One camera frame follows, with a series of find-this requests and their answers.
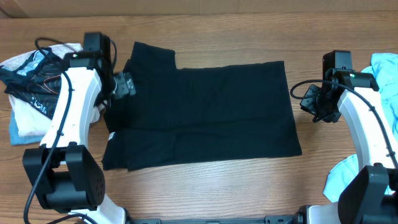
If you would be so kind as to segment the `black t-shirt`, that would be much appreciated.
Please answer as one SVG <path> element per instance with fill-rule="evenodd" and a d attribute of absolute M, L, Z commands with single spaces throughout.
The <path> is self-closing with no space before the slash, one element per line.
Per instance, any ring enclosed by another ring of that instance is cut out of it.
<path fill-rule="evenodd" d="M 179 69 L 136 42 L 124 69 L 136 93 L 105 112 L 106 170 L 302 153 L 282 61 Z"/>

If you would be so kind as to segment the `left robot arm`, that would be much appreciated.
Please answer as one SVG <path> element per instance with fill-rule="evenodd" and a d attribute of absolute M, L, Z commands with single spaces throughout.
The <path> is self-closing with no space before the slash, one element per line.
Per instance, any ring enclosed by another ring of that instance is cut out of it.
<path fill-rule="evenodd" d="M 85 223 L 132 223 L 129 212 L 117 206 L 105 191 L 104 174 L 88 150 L 91 115 L 95 106 L 135 95 L 130 73 L 114 73 L 117 48 L 100 32 L 84 36 L 83 50 L 65 54 L 55 66 L 61 88 L 49 130 L 35 149 L 22 158 L 32 184 L 23 219 L 36 197 L 40 206 Z"/>

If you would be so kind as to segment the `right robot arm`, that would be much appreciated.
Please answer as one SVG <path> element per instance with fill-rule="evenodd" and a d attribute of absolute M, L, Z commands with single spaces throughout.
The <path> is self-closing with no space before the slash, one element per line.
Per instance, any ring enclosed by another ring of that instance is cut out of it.
<path fill-rule="evenodd" d="M 384 116 L 379 85 L 353 70 L 351 52 L 323 56 L 323 78 L 308 80 L 301 109 L 313 122 L 344 117 L 358 156 L 359 174 L 328 205 L 304 205 L 291 223 L 397 223 L 397 143 Z"/>

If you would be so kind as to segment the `light blue garment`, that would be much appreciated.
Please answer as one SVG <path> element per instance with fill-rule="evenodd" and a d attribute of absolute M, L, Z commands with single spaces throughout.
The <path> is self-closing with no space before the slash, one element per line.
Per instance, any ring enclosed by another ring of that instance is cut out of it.
<path fill-rule="evenodd" d="M 397 55 L 372 54 L 371 65 L 363 72 L 375 77 L 379 92 L 369 88 L 356 88 L 355 91 L 376 108 L 392 150 L 397 152 Z M 339 162 L 328 174 L 323 194 L 332 203 L 338 201 L 341 193 L 365 165 L 380 162 L 387 168 L 394 166 L 387 156 L 379 124 L 368 106 L 353 93 L 345 91 L 338 107 L 343 110 L 342 115 L 348 124 L 356 153 Z"/>

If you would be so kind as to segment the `black orange patterned garment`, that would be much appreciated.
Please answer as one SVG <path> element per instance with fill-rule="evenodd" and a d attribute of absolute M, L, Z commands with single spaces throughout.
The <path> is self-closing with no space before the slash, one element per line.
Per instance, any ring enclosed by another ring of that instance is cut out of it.
<path fill-rule="evenodd" d="M 5 92 L 31 105 L 49 119 L 53 118 L 61 88 L 61 71 L 55 65 L 61 58 L 49 47 L 34 51 L 16 69 L 1 66 Z"/>

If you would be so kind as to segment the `cream folded garment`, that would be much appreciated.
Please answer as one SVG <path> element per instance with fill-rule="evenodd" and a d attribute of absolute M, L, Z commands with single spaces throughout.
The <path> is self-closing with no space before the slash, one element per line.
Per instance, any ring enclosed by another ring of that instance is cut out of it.
<path fill-rule="evenodd" d="M 50 46 L 52 52 L 55 55 L 63 58 L 67 52 L 72 50 L 81 51 L 83 50 L 79 43 L 67 43 L 65 45 L 53 45 Z M 22 65 L 34 51 L 30 51 L 13 58 L 7 59 L 2 62 L 1 65 L 5 68 L 15 70 L 18 66 Z M 37 111 L 31 106 L 30 100 L 25 102 L 16 98 L 15 96 L 9 95 L 9 101 L 12 108 L 11 120 L 10 120 L 10 139 L 12 138 L 28 138 L 28 136 L 44 136 L 50 127 L 51 119 Z M 91 123 L 95 123 L 100 119 L 100 111 L 103 106 L 95 107 L 91 115 Z"/>

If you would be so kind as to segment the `blue folded garment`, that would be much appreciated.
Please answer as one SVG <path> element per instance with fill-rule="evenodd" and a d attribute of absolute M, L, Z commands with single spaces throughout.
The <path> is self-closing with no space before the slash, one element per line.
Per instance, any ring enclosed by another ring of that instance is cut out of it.
<path fill-rule="evenodd" d="M 9 137 L 12 146 L 40 142 L 47 131 L 50 119 L 40 114 L 23 115 L 11 111 Z"/>

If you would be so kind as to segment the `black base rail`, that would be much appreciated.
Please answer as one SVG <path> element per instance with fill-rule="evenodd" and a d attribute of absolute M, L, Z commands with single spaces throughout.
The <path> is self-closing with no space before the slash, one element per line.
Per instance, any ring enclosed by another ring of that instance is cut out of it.
<path fill-rule="evenodd" d="M 266 215 L 264 218 L 225 218 L 225 219 L 191 219 L 161 220 L 158 218 L 132 219 L 129 224 L 292 224 L 297 223 L 296 215 Z"/>

